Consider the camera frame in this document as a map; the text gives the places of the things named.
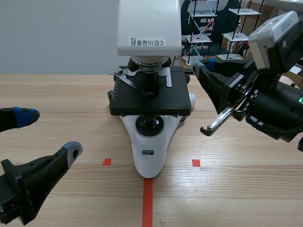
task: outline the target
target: red tape line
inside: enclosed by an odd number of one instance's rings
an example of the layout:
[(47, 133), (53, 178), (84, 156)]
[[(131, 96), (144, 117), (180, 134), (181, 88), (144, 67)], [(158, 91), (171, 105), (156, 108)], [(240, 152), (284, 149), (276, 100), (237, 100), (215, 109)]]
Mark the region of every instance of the red tape line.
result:
[(152, 227), (152, 179), (144, 179), (142, 227)]

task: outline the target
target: microscope label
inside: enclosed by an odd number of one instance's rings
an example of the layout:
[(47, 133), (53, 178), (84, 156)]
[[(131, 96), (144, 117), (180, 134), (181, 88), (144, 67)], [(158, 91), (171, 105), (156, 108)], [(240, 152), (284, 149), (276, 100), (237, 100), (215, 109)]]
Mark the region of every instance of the microscope label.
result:
[(142, 151), (142, 154), (143, 154), (143, 155), (153, 155), (153, 154), (154, 154), (154, 151), (153, 151), (153, 150), (143, 150), (143, 151)]
[(159, 37), (129, 37), (129, 46), (166, 46), (166, 38)]

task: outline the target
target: red tape marker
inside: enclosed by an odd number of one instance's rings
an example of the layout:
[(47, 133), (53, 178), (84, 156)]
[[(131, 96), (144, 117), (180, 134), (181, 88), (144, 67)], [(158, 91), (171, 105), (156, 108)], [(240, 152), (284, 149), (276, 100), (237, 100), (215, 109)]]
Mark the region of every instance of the red tape marker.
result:
[(144, 179), (142, 227), (152, 227), (152, 179)]
[(106, 158), (103, 161), (103, 166), (111, 166), (112, 165), (112, 159), (111, 158)]
[(201, 167), (199, 159), (193, 159), (193, 167)]

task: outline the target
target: white microscope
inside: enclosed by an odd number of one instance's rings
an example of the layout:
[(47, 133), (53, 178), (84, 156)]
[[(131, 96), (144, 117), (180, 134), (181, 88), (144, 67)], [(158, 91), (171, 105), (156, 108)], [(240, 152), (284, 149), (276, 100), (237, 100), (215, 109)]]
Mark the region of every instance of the white microscope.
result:
[(130, 61), (115, 70), (110, 113), (128, 131), (139, 174), (154, 178), (177, 126), (196, 102), (184, 72), (170, 69), (170, 56), (182, 49), (179, 0), (120, 0), (118, 17), (118, 55)]

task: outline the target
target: wooden table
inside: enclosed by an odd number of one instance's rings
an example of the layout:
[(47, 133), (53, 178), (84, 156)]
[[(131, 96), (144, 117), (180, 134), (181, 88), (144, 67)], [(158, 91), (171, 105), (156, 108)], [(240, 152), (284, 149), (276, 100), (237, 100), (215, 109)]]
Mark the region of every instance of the wooden table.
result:
[[(1, 108), (41, 113), (35, 124), (1, 133), (0, 160), (27, 163), (70, 140), (84, 147), (29, 227), (142, 226), (143, 178), (122, 121), (109, 114), (113, 85), (107, 75), (0, 75)], [(302, 227), (299, 137), (290, 144), (275, 141), (234, 119), (206, 137), (199, 129), (216, 112), (194, 77), (188, 87), (196, 107), (153, 180), (153, 226)], [(112, 166), (102, 166), (105, 158)], [(201, 168), (192, 167), (192, 159), (200, 159)], [(17, 226), (19, 220), (9, 225)]]

